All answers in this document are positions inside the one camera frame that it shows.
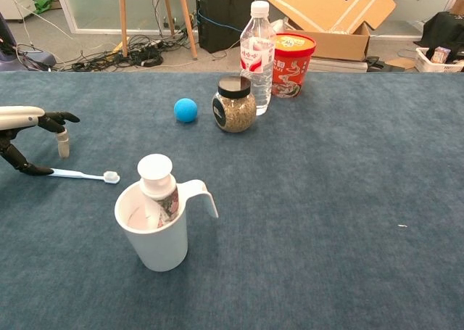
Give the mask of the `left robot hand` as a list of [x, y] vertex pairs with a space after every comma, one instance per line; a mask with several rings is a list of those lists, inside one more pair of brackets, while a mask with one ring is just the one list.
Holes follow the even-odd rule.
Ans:
[[1, 107], [1, 157], [15, 170], [29, 176], [74, 177], [72, 171], [35, 166], [12, 144], [17, 134], [27, 128], [39, 126], [53, 133], [57, 138], [59, 156], [70, 156], [69, 133], [66, 121], [79, 123], [80, 119], [70, 112], [45, 112], [40, 107], [5, 106]]

